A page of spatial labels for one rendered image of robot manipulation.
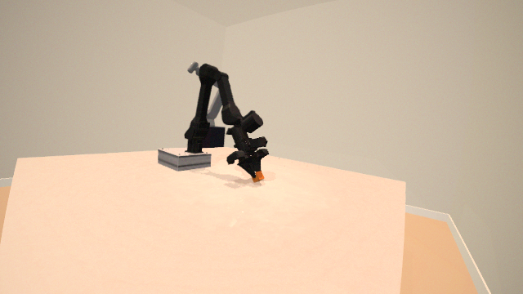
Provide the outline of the orange block with dark square mark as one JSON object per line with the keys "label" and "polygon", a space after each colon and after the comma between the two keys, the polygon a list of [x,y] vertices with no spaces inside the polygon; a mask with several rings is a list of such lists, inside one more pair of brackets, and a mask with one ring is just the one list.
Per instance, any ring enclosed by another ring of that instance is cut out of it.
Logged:
{"label": "orange block with dark square mark", "polygon": [[255,172],[255,174],[256,174],[256,178],[253,178],[253,177],[252,177],[252,179],[253,179],[253,183],[256,183],[256,182],[258,182],[258,181],[260,181],[260,180],[265,179],[264,176],[263,176],[263,174],[262,174],[262,171],[257,171],[257,172]]}

